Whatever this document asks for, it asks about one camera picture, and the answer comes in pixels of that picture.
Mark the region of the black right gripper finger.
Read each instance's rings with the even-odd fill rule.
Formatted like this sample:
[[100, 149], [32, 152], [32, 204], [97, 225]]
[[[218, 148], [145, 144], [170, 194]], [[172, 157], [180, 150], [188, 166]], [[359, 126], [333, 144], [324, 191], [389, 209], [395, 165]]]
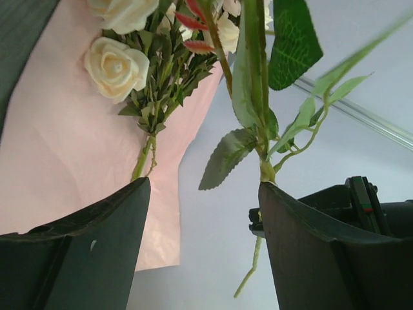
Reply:
[[2, 309], [125, 309], [150, 201], [138, 178], [28, 233], [1, 236]]

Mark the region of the white peony flower stem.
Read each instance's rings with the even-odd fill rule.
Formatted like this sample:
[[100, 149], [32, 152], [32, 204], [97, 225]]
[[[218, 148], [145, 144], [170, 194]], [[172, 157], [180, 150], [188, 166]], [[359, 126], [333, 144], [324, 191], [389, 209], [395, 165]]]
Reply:
[[279, 131], [276, 115], [269, 105], [269, 92], [291, 86], [312, 68], [323, 51], [305, 1], [276, 1], [273, 5], [274, 42], [266, 53], [265, 4], [242, 1], [239, 41], [233, 66], [221, 60], [234, 115], [240, 128], [226, 134], [210, 156], [199, 189], [220, 186], [233, 169], [251, 152], [259, 156], [261, 181], [275, 183], [283, 162], [272, 164], [276, 152], [284, 160], [302, 153], [295, 137], [303, 131], [319, 132], [330, 107], [347, 97], [364, 76], [347, 79], [347, 74], [380, 43], [412, 19], [407, 10], [366, 45], [317, 78], [293, 122]]

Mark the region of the purple pink wrapping paper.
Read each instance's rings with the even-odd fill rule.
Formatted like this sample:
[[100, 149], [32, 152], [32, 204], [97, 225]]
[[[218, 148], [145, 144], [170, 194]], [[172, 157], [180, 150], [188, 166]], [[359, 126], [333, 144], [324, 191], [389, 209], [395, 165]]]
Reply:
[[[111, 195], [131, 179], [144, 134], [83, 67], [99, 32], [84, 1], [61, 1], [12, 93], [1, 137], [1, 232], [26, 233]], [[178, 265], [178, 170], [222, 76], [219, 65], [166, 121], [137, 270]]]

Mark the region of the cream small rose spray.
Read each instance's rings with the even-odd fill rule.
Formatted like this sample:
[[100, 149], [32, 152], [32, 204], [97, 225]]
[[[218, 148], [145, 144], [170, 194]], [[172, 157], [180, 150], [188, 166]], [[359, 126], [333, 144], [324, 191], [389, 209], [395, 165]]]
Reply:
[[89, 1], [101, 35], [86, 51], [84, 66], [97, 91], [132, 116], [146, 134], [131, 178], [156, 166], [157, 136], [166, 121], [218, 58], [210, 25], [237, 28], [224, 1]]

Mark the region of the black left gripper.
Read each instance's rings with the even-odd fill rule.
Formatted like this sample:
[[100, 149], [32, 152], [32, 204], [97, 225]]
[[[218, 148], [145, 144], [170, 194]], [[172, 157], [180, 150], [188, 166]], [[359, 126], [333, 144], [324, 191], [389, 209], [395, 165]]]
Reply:
[[281, 309], [411, 309], [412, 200], [380, 203], [366, 177], [300, 199], [259, 186]]

